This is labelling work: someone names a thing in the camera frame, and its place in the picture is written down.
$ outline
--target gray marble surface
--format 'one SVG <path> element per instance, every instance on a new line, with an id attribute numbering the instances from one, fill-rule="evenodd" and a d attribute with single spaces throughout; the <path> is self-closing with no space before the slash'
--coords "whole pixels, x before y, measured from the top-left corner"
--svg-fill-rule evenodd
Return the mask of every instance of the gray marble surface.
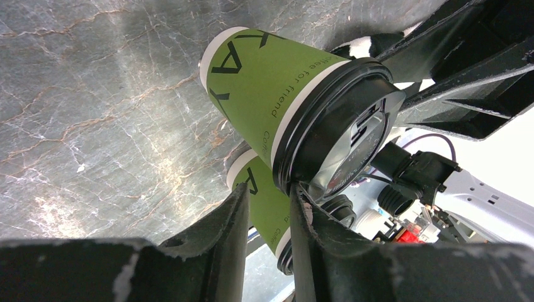
<path id="1" fill-rule="evenodd" d="M 198 78 L 222 30 L 329 50 L 402 30 L 442 2 L 1 1 L 1 238 L 159 243 L 220 204 L 246 148 Z"/>

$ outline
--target floor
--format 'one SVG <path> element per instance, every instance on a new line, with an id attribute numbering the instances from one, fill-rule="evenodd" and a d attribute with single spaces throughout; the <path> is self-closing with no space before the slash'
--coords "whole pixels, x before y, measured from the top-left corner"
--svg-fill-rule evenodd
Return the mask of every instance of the floor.
<path id="1" fill-rule="evenodd" d="M 202 89 L 217 33 L 322 49 L 425 19 L 443 0 L 5 0 L 0 237 L 162 242 L 228 195 L 246 148 Z"/>

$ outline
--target wire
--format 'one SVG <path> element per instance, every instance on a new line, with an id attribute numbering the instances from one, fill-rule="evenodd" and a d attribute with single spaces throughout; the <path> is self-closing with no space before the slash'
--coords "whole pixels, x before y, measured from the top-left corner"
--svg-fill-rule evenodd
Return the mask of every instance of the wire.
<path id="1" fill-rule="evenodd" d="M 410 145 L 412 145 L 412 144 L 414 144 L 414 143 L 416 143 L 416 142 L 418 142 L 418 141 L 420 141 L 420 140 L 422 140 L 424 138 L 427 138 L 427 137 L 438 137 L 438 138 L 441 138 L 442 140 L 444 140 L 447 143 L 447 145 L 449 145 L 449 149 L 450 149 L 450 152 L 451 152 L 451 160 L 453 162 L 456 162 L 456 150 L 454 148 L 454 144 L 452 144 L 452 141 L 448 137 L 444 136 L 443 134 L 439 134 L 439 133 L 424 134 L 424 135 L 421 135 L 420 137 L 416 137 L 413 140 L 407 142 L 401 148 L 406 149 Z M 363 184 L 364 182 L 366 182 L 366 178 L 376 179 L 376 178 L 371 177 L 371 176 L 375 176 L 374 173 L 376 173 L 377 171 L 378 170 L 376 170 L 376 168 L 373 168 L 373 170 L 371 172 L 367 173 L 367 174 L 360 174 L 358 176 L 358 178 L 361 178 L 361 180 L 360 181 L 356 181 L 356 184 Z"/>

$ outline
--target red object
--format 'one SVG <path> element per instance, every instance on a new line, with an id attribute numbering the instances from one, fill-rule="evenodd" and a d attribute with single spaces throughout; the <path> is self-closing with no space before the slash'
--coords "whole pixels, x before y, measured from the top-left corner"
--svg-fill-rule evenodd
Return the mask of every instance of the red object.
<path id="1" fill-rule="evenodd" d="M 402 235 L 397 238 L 397 242 L 399 243 L 424 243 L 423 241 L 420 241 L 417 236 L 415 236 L 412 232 L 406 230 Z"/>

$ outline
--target marble table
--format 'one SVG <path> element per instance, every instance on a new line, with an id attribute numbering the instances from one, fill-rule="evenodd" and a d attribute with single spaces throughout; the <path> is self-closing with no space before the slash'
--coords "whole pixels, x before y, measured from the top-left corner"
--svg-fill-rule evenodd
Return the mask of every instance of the marble table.
<path id="1" fill-rule="evenodd" d="M 330 50 L 442 2 L 1 1 L 1 238 L 160 243 L 225 199 L 246 148 L 198 77 L 217 33 L 247 26 Z"/>

